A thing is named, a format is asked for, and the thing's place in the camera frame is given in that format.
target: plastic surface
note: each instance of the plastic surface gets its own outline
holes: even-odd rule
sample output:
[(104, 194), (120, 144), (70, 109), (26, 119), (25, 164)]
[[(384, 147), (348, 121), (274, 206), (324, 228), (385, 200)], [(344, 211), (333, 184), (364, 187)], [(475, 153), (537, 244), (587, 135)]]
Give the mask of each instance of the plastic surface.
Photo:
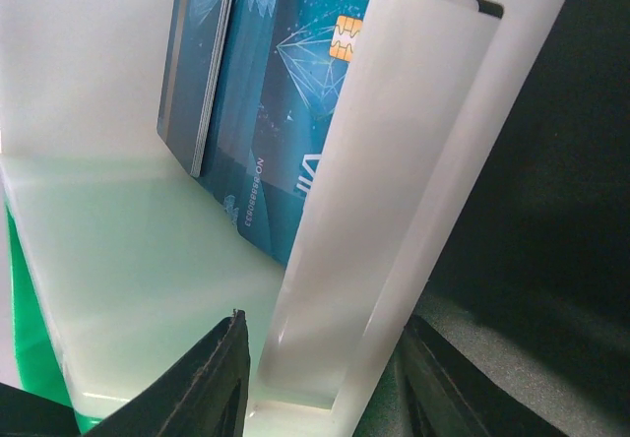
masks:
[(350, 435), (564, 0), (488, 1), (370, 0), (281, 290), (155, 133), (172, 0), (1, 0), (7, 196), (77, 411), (238, 307), (246, 435)]
[(7, 226), (11, 262), (13, 340), (22, 387), (29, 393), (69, 406), (70, 397), (39, 310), (15, 221), (8, 211)]
[(2, 160), (48, 334), (83, 416), (137, 396), (234, 308), (247, 310), (255, 367), (281, 285), (282, 269), (177, 161), (148, 164)]

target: credit card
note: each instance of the credit card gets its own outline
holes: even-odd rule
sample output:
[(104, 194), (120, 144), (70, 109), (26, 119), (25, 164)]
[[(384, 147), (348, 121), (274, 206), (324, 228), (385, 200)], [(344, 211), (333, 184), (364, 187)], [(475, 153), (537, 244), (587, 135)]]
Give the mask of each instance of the credit card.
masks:
[(232, 110), (228, 103), (234, 102), (233, 98), (228, 97), (228, 95), (238, 94), (238, 85), (242, 83), (237, 69), (239, 55), (236, 49), (242, 48), (245, 9), (245, 0), (233, 0), (227, 25), (227, 38), (225, 40), (223, 58), (220, 64), (215, 103), (213, 104), (210, 117), (209, 136), (206, 140), (199, 176), (200, 184), (211, 193), (217, 190), (219, 175), (222, 173), (220, 168), (226, 163), (226, 153), (219, 150), (219, 138), (224, 143), (226, 138), (232, 136), (231, 129), (233, 128), (221, 124), (221, 121), (224, 120), (224, 115)]
[(199, 176), (231, 0), (174, 0), (157, 132)]
[(210, 183), (213, 195), (220, 203), (223, 203), (226, 196), (227, 181), (234, 161), (234, 139), (239, 128), (238, 113), (244, 101), (247, 100), (247, 82), (261, 25), (258, 12), (252, 6), (252, 2), (252, 0), (237, 0), (237, 5), (242, 11), (239, 16), (235, 16), (235, 18), (238, 17), (238, 22), (234, 22), (234, 45), (230, 48), (230, 53), (234, 56), (224, 68), (227, 81), (223, 109), (217, 115), (217, 122), (215, 122), (219, 124), (219, 134)]
[(284, 265), (367, 2), (277, 2), (237, 224), (243, 237)]
[(232, 142), (233, 163), (227, 176), (223, 207), (236, 225), (238, 205), (243, 186), (243, 177), (248, 162), (249, 150), (254, 135), (256, 118), (260, 106), (265, 71), (274, 31), (277, 0), (246, 0), (252, 13), (252, 28), (256, 44), (248, 72), (247, 84), (236, 113), (237, 129)]

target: translucent plastic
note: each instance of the translucent plastic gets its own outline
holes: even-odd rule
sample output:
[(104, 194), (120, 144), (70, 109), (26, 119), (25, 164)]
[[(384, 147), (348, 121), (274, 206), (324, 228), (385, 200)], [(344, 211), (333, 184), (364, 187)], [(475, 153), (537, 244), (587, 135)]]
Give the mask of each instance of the translucent plastic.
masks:
[(564, 0), (465, 1), (370, 0), (281, 287), (156, 135), (172, 0), (0, 0), (9, 207), (80, 413), (238, 307), (246, 435), (351, 435)]

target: blue card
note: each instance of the blue card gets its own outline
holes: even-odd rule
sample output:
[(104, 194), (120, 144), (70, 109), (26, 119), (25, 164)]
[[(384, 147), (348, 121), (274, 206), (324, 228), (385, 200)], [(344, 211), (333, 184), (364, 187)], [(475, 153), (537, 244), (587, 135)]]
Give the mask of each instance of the blue card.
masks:
[(286, 265), (367, 0), (278, 0), (240, 234)]
[(157, 132), (198, 176), (231, 0), (174, 0)]
[(199, 181), (217, 199), (223, 199), (225, 170), (229, 164), (228, 148), (231, 144), (235, 127), (226, 122), (227, 114), (233, 112), (242, 95), (244, 79), (242, 77), (240, 56), (246, 46), (245, 0), (234, 0), (229, 18), (224, 56), (220, 65), (216, 100), (210, 118), (210, 134), (206, 141)]
[(269, 49), (274, 30), (274, 17), (276, 15), (277, 0), (246, 0), (248, 9), (252, 15), (252, 45), (254, 52), (247, 73), (240, 107), (235, 112), (237, 129), (232, 141), (231, 169), (227, 173), (223, 207), (236, 225), (238, 219), (238, 205), (242, 192), (243, 177), (247, 166), (249, 150), (251, 147), (258, 108), (260, 106), (261, 92), (265, 80), (265, 71), (269, 58)]
[(233, 16), (228, 42), (230, 58), (223, 61), (221, 67), (226, 79), (222, 110), (213, 111), (213, 124), (219, 126), (219, 132), (210, 187), (222, 204), (227, 196), (227, 182), (234, 163), (235, 138), (241, 126), (240, 112), (249, 101), (247, 88), (254, 56), (260, 46), (263, 19), (259, 15), (257, 1), (260, 0), (236, 0), (238, 13)]

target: gold chip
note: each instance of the gold chip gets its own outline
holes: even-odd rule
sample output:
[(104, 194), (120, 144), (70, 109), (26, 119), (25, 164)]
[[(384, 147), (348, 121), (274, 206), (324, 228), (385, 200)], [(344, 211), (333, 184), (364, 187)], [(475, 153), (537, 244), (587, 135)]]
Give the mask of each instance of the gold chip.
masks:
[(363, 21), (361, 19), (338, 16), (329, 54), (333, 58), (350, 61), (354, 53), (356, 38), (361, 31), (362, 25)]

